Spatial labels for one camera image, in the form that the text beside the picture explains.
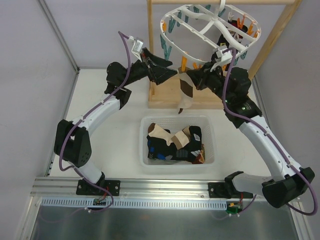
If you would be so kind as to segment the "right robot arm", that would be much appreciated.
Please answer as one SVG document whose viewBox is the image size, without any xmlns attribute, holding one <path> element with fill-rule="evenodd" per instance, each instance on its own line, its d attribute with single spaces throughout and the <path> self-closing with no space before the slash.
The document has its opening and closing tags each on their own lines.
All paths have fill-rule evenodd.
<svg viewBox="0 0 320 240">
<path fill-rule="evenodd" d="M 264 196 L 274 208 L 287 205 L 304 194 L 315 177 L 310 167 L 301 167 L 272 133 L 258 106 L 249 98 L 251 81 L 247 70 L 231 68 L 229 78 L 221 67 L 210 70 L 211 63 L 186 73 L 198 90 L 210 89 L 223 102 L 226 117 L 240 130 L 268 167 L 269 177 L 236 171 L 215 190 L 222 198 L 235 198 L 241 192 Z"/>
</svg>

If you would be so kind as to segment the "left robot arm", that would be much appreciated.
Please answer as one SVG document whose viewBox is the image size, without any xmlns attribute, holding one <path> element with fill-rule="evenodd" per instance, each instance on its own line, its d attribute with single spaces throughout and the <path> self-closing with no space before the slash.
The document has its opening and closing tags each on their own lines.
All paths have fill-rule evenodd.
<svg viewBox="0 0 320 240">
<path fill-rule="evenodd" d="M 148 78 L 156 85 L 177 74 L 170 60 L 152 54 L 146 47 L 138 53 L 138 60 L 124 67 L 119 62 L 112 62 L 106 69 L 107 87 L 101 100 L 87 113 L 71 121 L 62 119 L 56 129 L 54 153 L 59 157 L 59 168 L 64 171 L 62 161 L 69 163 L 87 183 L 87 188 L 94 195 L 105 190 L 105 175 L 91 161 L 92 147 L 90 136 L 112 114 L 121 110 L 129 101 L 131 90 L 126 86 L 143 78 Z"/>
</svg>

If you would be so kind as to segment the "beige brown patterned sock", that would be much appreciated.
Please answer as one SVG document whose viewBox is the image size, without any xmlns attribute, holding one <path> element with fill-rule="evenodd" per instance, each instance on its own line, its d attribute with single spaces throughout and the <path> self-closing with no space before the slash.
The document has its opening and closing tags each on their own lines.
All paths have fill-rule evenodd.
<svg viewBox="0 0 320 240">
<path fill-rule="evenodd" d="M 180 102 L 178 104 L 178 114 L 181 114 L 184 109 L 188 109 L 193 104 L 193 89 L 194 84 L 191 78 L 182 68 L 178 68 L 178 77 L 180 82 Z"/>
</svg>

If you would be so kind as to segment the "white plastic sock hanger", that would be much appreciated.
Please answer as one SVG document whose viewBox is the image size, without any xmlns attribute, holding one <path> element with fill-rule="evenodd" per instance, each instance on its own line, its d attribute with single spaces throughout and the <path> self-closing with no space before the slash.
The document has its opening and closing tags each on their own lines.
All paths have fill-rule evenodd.
<svg viewBox="0 0 320 240">
<path fill-rule="evenodd" d="M 233 19 L 237 20 L 237 18 L 241 18 L 243 14 L 249 15 L 233 5 L 220 7 L 211 6 L 210 4 L 185 4 L 167 12 L 162 17 L 160 20 L 159 35 L 162 35 L 167 47 L 172 46 L 171 53 L 186 57 L 189 63 L 200 65 L 210 61 L 212 54 L 215 52 L 215 48 L 218 47 L 217 43 L 221 35 L 217 27 L 209 23 L 211 17 L 217 15 L 227 21 L 229 15 L 233 15 Z M 172 33 L 168 33 L 170 16 L 179 22 L 179 26 L 176 25 Z M 256 39 L 257 42 L 262 30 L 257 21 L 256 24 L 259 25 L 260 28 L 260 35 Z M 246 54 L 236 56 L 236 58 L 244 59 L 248 50 Z"/>
</svg>

